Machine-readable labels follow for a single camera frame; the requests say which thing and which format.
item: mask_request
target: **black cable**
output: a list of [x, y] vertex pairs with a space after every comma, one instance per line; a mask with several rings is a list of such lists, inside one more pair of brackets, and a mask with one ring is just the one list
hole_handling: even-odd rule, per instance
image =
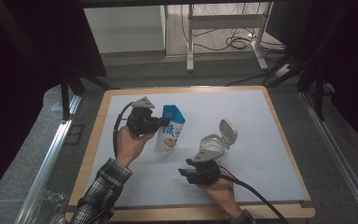
[[269, 207], [269, 209], [272, 210], [272, 212], [275, 213], [275, 215], [277, 215], [280, 220], [283, 222], [283, 223], [289, 223], [286, 218], [278, 211], [278, 209], [276, 209], [274, 207], [274, 205], [272, 205], [267, 199], [265, 199], [259, 192], [257, 192], [257, 190], [255, 190], [254, 188], [252, 188], [250, 185], [240, 181], [237, 177], [231, 177], [231, 176], [228, 176], [228, 175], [219, 175], [220, 178], [223, 178], [225, 180], [228, 180], [228, 181], [231, 181], [233, 182], [234, 184], [236, 185], [240, 185], [248, 190], [250, 190], [255, 196], [257, 196], [257, 198], [259, 198], [266, 206]]
[[260, 42], [261, 42], [261, 43], [268, 44], [268, 45], [285, 46], [284, 44], [274, 44], [274, 43], [269, 43], [269, 42], [266, 42], [266, 41], [260, 41]]
[[278, 71], [278, 69], [281, 68], [281, 66], [290, 59], [290, 57], [292, 57], [292, 55], [292, 53], [285, 54], [277, 63], [274, 64], [271, 70], [267, 72], [267, 75], [263, 80], [263, 86], [266, 86], [267, 80], [269, 80], [269, 78], [272, 77]]
[[[243, 5], [242, 12], [246, 9], [247, 6], [249, 6], [249, 4], [246, 5], [246, 7], [245, 7], [245, 5]], [[183, 6], [181, 6], [180, 9], [181, 9], [182, 32], [183, 32], [183, 35], [185, 37], [185, 40], [188, 42], [186, 32], [185, 32], [185, 26], [184, 26], [184, 22], [183, 22]], [[196, 36], [200, 36], [200, 35], [209, 34], [210, 32], [214, 32], [214, 31], [217, 31], [217, 30], [219, 30], [219, 29], [209, 30], [207, 32], [204, 32], [204, 33], [201, 33], [201, 34], [198, 34], [198, 35], [193, 35], [193, 34], [189, 34], [189, 35], [192, 35], [192, 36], [196, 37]], [[206, 47], [204, 45], [194, 44], [194, 43], [193, 43], [193, 46], [199, 46], [199, 47], [202, 47], [202, 48], [205, 48], [205, 49], [208, 49], [208, 50], [212, 50], [212, 51], [220, 51], [220, 50], [223, 50], [223, 49], [228, 49], [229, 47], [232, 47], [234, 49], [245, 49], [246, 47], [249, 46], [249, 44], [251, 43], [252, 39], [248, 39], [248, 38], [240, 37], [240, 36], [235, 36], [235, 34], [237, 34], [237, 30], [238, 29], [235, 29], [234, 33], [232, 33], [232, 35], [226, 39], [226, 46], [221, 48], [221, 49], [211, 49], [211, 48], [208, 48], [208, 47]], [[242, 43], [242, 44], [244, 44], [244, 46], [242, 46], [242, 47], [235, 46], [234, 44], [236, 44], [236, 43]]]
[[205, 10], [206, 10], [206, 12], [208, 13], [208, 15], [209, 15], [209, 11], [208, 11], [208, 8], [206, 8], [207, 7], [207, 4], [205, 4]]
[[267, 75], [266, 73], [263, 73], [261, 75], [255, 76], [255, 77], [247, 77], [247, 78], [244, 78], [244, 79], [241, 79], [241, 80], [233, 81], [233, 82], [230, 82], [230, 83], [226, 84], [225, 87], [231, 86], [231, 85], [233, 85], [235, 83], [248, 81], [248, 80], [251, 80], [251, 79], [258, 78], [258, 77], [263, 77], [263, 76], [266, 76], [266, 75]]
[[[126, 110], [128, 109], [128, 107], [130, 107], [130, 105], [132, 105], [133, 102], [128, 103], [126, 106], [124, 106], [124, 108], [121, 110], [121, 113], [118, 114], [117, 119], [116, 119], [116, 123], [115, 126], [113, 128], [113, 150], [115, 151], [115, 157], [117, 158], [117, 132], [118, 132], [118, 126], [120, 125], [120, 122], [123, 118], [124, 112], [126, 112]], [[107, 210], [113, 206], [115, 204], [116, 200], [113, 200], [111, 203], [108, 203], [106, 205], [106, 207], [100, 212], [98, 213], [95, 217], [93, 217], [90, 221], [88, 221], [88, 224], [91, 224], [92, 222], [94, 222], [95, 220], [97, 220], [101, 215], [103, 215], [105, 212], [107, 212]]]
[[115, 126], [113, 127], [113, 151], [115, 152], [115, 157], [117, 157], [117, 132], [118, 132], [118, 126], [120, 125], [121, 119], [123, 118], [124, 112], [127, 110], [127, 108], [132, 105], [133, 102], [130, 102], [126, 106], [124, 106], [121, 113], [117, 116]]
[[277, 63], [278, 61], [273, 61], [272, 59], [269, 58], [270, 54], [286, 54], [286, 53], [285, 52], [266, 53], [265, 58], [267, 61], [272, 62], [272, 63]]

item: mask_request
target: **gray floor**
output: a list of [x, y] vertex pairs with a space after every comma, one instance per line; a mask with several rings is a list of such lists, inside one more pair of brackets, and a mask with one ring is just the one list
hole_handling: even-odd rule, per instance
[[[186, 72], [183, 57], [130, 55], [116, 60], [115, 56], [104, 55], [103, 61], [108, 77], [101, 77], [101, 80], [120, 88], [223, 86], [260, 74], [253, 53], [197, 56], [194, 73]], [[296, 91], [297, 80], [298, 77], [293, 77], [278, 87], [268, 89], [316, 208], [315, 217], [306, 220], [293, 219], [290, 223], [358, 223], [358, 203]], [[50, 202], [62, 202], [58, 196], [67, 197], [75, 184], [78, 167], [104, 93], [104, 90], [95, 84], [85, 79], [82, 81], [86, 92], [82, 95], [74, 116], [74, 128], [70, 132], [72, 135], [66, 139], [52, 171], [46, 186], [49, 197], [43, 203], [34, 223], [49, 223], [58, 209]], [[261, 81], [261, 78], [253, 79], [239, 85], [260, 85]], [[46, 93], [44, 108], [37, 122], [0, 182], [0, 223], [14, 222], [21, 209], [60, 124], [61, 111], [55, 110], [54, 107], [60, 101], [60, 87]], [[338, 114], [328, 97], [324, 98], [324, 115], [337, 143], [358, 176], [357, 133]], [[77, 141], [76, 134], [79, 130], [82, 131]]]

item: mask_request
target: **cable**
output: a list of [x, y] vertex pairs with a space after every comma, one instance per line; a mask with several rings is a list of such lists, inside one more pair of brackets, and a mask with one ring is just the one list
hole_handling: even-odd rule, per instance
[[285, 52], [266, 53], [265, 58], [267, 61], [272, 62], [272, 63], [277, 63], [278, 61], [273, 61], [272, 59], [269, 58], [270, 54], [286, 54], [286, 53]]
[[239, 82], [248, 81], [248, 80], [251, 80], [251, 79], [258, 78], [258, 77], [263, 77], [263, 76], [266, 76], [266, 75], [267, 75], [267, 73], [263, 73], [261, 75], [255, 76], [255, 77], [247, 77], [247, 78], [244, 78], [244, 79], [241, 79], [241, 80], [233, 81], [233, 82], [230, 82], [230, 83], [226, 84], [225, 87], [231, 86], [231, 85], [239, 83]]
[[113, 127], [113, 151], [115, 152], [115, 157], [117, 157], [117, 132], [118, 132], [117, 129], [118, 129], [118, 125], [120, 125], [120, 122], [121, 122], [121, 119], [123, 118], [124, 112], [132, 104], [133, 104], [133, 102], [130, 102], [126, 106], [124, 106], [121, 113], [117, 116], [115, 126]]
[[206, 10], [206, 12], [207, 12], [207, 13], [208, 13], [208, 15], [209, 15], [210, 13], [209, 13], [209, 11], [208, 11], [208, 8], [206, 8], [206, 7], [207, 7], [207, 5], [208, 5], [208, 4], [205, 4], [205, 10]]
[[261, 43], [268, 44], [268, 45], [285, 46], [284, 44], [274, 44], [274, 43], [269, 43], [269, 42], [266, 42], [266, 41], [260, 41], [260, 42], [261, 42]]
[[257, 192], [257, 190], [255, 190], [254, 188], [252, 188], [250, 185], [240, 181], [239, 179], [237, 179], [237, 177], [231, 177], [228, 175], [219, 175], [220, 178], [223, 178], [225, 180], [231, 181], [236, 185], [240, 185], [248, 190], [250, 190], [255, 196], [257, 196], [257, 198], [259, 198], [266, 206], [269, 207], [269, 209], [272, 210], [272, 212], [275, 213], [275, 215], [277, 215], [279, 217], [279, 219], [283, 222], [288, 224], [289, 222], [286, 220], [286, 218], [278, 211], [278, 209], [276, 209], [274, 207], [274, 205], [272, 205], [267, 199], [265, 199], [259, 192]]
[[[249, 6], [249, 4], [247, 4], [246, 7], [245, 7], [245, 5], [243, 5], [242, 12], [245, 11], [245, 9]], [[185, 32], [185, 26], [184, 26], [184, 22], [183, 22], [183, 5], [181, 5], [181, 21], [182, 21], [182, 32], [183, 32], [183, 35], [185, 37], [185, 40], [188, 42], [186, 32]], [[213, 29], [213, 30], [209, 30], [207, 32], [201, 33], [201, 34], [197, 34], [197, 35], [191, 34], [191, 35], [196, 37], [196, 36], [200, 36], [200, 35], [209, 34], [211, 32], [217, 31], [217, 30], [219, 30], [219, 29]], [[208, 47], [206, 47], [204, 45], [201, 45], [201, 44], [193, 44], [193, 45], [194, 46], [199, 46], [199, 47], [202, 47], [202, 48], [205, 48], [205, 49], [208, 49], [208, 50], [212, 50], [212, 51], [220, 51], [220, 50], [228, 49], [229, 47], [232, 47], [234, 49], [245, 49], [246, 47], [249, 46], [249, 44], [251, 43], [252, 39], [248, 39], [248, 38], [240, 37], [240, 36], [235, 36], [236, 34], [238, 34], [237, 30], [238, 29], [235, 29], [234, 32], [231, 31], [231, 36], [226, 39], [226, 46], [221, 48], [221, 49], [211, 49], [211, 48], [208, 48]], [[244, 44], [244, 46], [242, 46], [242, 47], [235, 46], [235, 44], [238, 44], [238, 43], [242, 43], [242, 44]]]

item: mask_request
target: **metal bar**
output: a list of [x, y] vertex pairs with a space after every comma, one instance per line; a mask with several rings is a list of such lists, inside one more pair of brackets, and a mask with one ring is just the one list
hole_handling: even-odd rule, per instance
[[263, 38], [264, 31], [266, 30], [267, 21], [269, 19], [269, 12], [271, 10], [271, 2], [268, 2], [266, 10], [264, 10], [262, 15], [262, 21], [260, 28], [258, 29], [257, 36], [255, 37], [255, 41], [252, 41], [251, 46], [255, 53], [255, 57], [257, 58], [258, 64], [260, 65], [260, 68], [262, 71], [269, 70], [269, 67], [267, 66], [266, 60], [264, 59], [263, 55], [261, 54], [260, 50], [260, 42]]
[[310, 116], [311, 116], [313, 122], [315, 123], [317, 129], [319, 130], [322, 138], [324, 139], [325, 143], [327, 144], [327, 147], [329, 148], [339, 171], [342, 173], [354, 198], [358, 202], [358, 178], [357, 178], [356, 174], [352, 170], [348, 161], [345, 159], [345, 156], [342, 154], [341, 149], [339, 148], [333, 135], [330, 133], [325, 122], [321, 121], [319, 119], [318, 115], [313, 110], [313, 103], [310, 98], [310, 95], [306, 92], [301, 92], [300, 96], [303, 99], [304, 103], [306, 104], [308, 112], [310, 113]]
[[[247, 0], [246, 2], [267, 2], [264, 0]], [[145, 7], [145, 6], [173, 6], [173, 5], [196, 5], [196, 4], [217, 4], [217, 3], [243, 3], [240, 0], [156, 0], [156, 1], [145, 1], [145, 0], [82, 0], [82, 1], [52, 1], [46, 2], [45, 4], [63, 5], [63, 6], [80, 6], [83, 8], [94, 8], [94, 7]]]
[[194, 71], [193, 5], [188, 5], [187, 72]]
[[260, 28], [263, 20], [262, 14], [193, 16], [193, 30]]
[[[80, 102], [80, 97], [75, 96], [71, 102], [71, 113], [75, 114], [77, 107]], [[16, 224], [23, 224], [28, 223], [32, 215], [34, 214], [34, 210], [36, 209], [37, 203], [42, 195], [43, 189], [45, 188], [46, 184], [48, 183], [48, 177], [51, 174], [52, 169], [54, 168], [54, 164], [60, 154], [63, 141], [65, 136], [68, 133], [68, 130], [71, 126], [72, 120], [68, 119], [66, 122], [60, 124], [56, 135], [48, 149], [48, 154], [46, 155], [43, 163], [39, 169], [39, 172], [34, 179], [34, 183], [30, 188], [30, 191], [22, 204], [21, 210], [19, 215], [16, 218], [14, 223]]]
[[71, 117], [69, 107], [69, 93], [68, 93], [68, 76], [66, 71], [62, 70], [61, 74], [61, 97], [62, 97], [62, 120], [68, 120]]

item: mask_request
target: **black cord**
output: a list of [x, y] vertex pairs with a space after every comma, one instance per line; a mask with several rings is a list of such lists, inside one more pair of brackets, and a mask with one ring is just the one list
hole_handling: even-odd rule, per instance
[[[242, 13], [243, 13], [243, 11], [246, 10], [246, 7], [249, 6], [249, 4], [246, 5], [246, 7], [245, 7], [245, 5], [243, 5]], [[188, 42], [188, 39], [187, 39], [187, 36], [186, 36], [186, 32], [185, 32], [185, 26], [184, 26], [184, 22], [183, 22], [183, 5], [181, 5], [180, 10], [181, 10], [182, 32], [183, 32], [183, 35], [184, 35], [184, 37], [185, 37], [185, 40]], [[209, 33], [211, 33], [211, 32], [217, 31], [217, 30], [219, 30], [219, 29], [209, 30], [209, 31], [206, 31], [206, 32], [201, 33], [201, 34], [197, 34], [197, 35], [193, 35], [193, 34], [189, 34], [189, 35], [192, 35], [192, 36], [196, 37], [196, 36], [200, 36], [200, 35], [209, 34]], [[249, 44], [252, 42], [252, 39], [248, 39], [248, 38], [240, 37], [240, 36], [235, 36], [235, 35], [237, 34], [237, 30], [238, 30], [238, 29], [235, 29], [234, 32], [231, 32], [232, 35], [226, 39], [226, 46], [223, 47], [223, 48], [221, 48], [221, 49], [211, 49], [211, 48], [208, 48], [208, 47], [206, 47], [206, 46], [204, 46], [204, 45], [201, 45], [201, 44], [194, 44], [194, 43], [193, 43], [193, 45], [194, 45], [194, 46], [199, 46], [199, 47], [202, 47], [202, 48], [205, 48], [205, 49], [208, 49], [208, 50], [212, 50], [212, 51], [220, 51], [220, 50], [223, 50], [223, 49], [228, 49], [229, 47], [232, 47], [232, 48], [234, 48], [234, 49], [245, 49], [245, 48], [248, 47]], [[238, 47], [238, 46], [235, 46], [235, 45], [234, 45], [234, 44], [238, 44], [238, 43], [242, 43], [242, 44], [244, 44], [244, 46]]]
[[[120, 122], [123, 118], [124, 112], [126, 112], [127, 108], [130, 107], [130, 105], [132, 105], [133, 102], [128, 103], [126, 106], [124, 106], [123, 110], [121, 110], [121, 113], [118, 114], [117, 119], [116, 119], [116, 123], [115, 126], [113, 128], [113, 150], [115, 152], [115, 157], [117, 158], [117, 132], [118, 132], [118, 126], [120, 125]], [[92, 222], [94, 222], [95, 220], [97, 220], [101, 215], [103, 215], [105, 212], [107, 212], [107, 210], [113, 206], [115, 204], [116, 200], [113, 200], [111, 203], [108, 203], [106, 205], [106, 207], [100, 212], [98, 213], [95, 217], [93, 217], [90, 221], [88, 221], [88, 224], [91, 224]]]
[[259, 192], [257, 192], [257, 190], [255, 190], [254, 188], [252, 188], [250, 185], [240, 181], [239, 179], [237, 179], [237, 177], [231, 177], [231, 176], [228, 176], [228, 175], [219, 175], [220, 178], [223, 178], [225, 180], [228, 180], [228, 181], [231, 181], [233, 182], [234, 184], [236, 185], [240, 185], [248, 190], [250, 190], [255, 196], [257, 196], [257, 198], [259, 198], [266, 206], [269, 207], [269, 209], [272, 210], [272, 212], [275, 213], [275, 215], [277, 215], [280, 220], [283, 222], [283, 223], [286, 223], [288, 224], [289, 222], [286, 220], [286, 218], [278, 211], [278, 209], [276, 209], [274, 207], [274, 205], [272, 205], [267, 199], [265, 199]]
[[255, 79], [255, 78], [258, 78], [258, 77], [263, 77], [263, 76], [266, 76], [266, 75], [267, 75], [267, 73], [263, 73], [261, 75], [255, 76], [255, 77], [247, 77], [247, 78], [244, 78], [244, 79], [241, 79], [241, 80], [233, 81], [233, 82], [230, 82], [230, 83], [226, 84], [225, 87], [231, 86], [231, 85], [239, 83], [239, 82], [249, 81], [249, 80], [252, 80], [252, 79]]
[[117, 116], [115, 126], [113, 127], [113, 151], [115, 152], [115, 157], [117, 157], [117, 132], [118, 132], [118, 126], [120, 125], [120, 122], [121, 122], [121, 119], [123, 118], [124, 112], [132, 104], [133, 104], [133, 102], [130, 102], [129, 104], [124, 106], [123, 110], [121, 110], [121, 113]]
[[266, 42], [266, 41], [260, 41], [260, 42], [261, 42], [261, 43], [268, 44], [268, 45], [285, 46], [284, 44], [274, 44], [274, 43], [269, 43], [269, 42]]

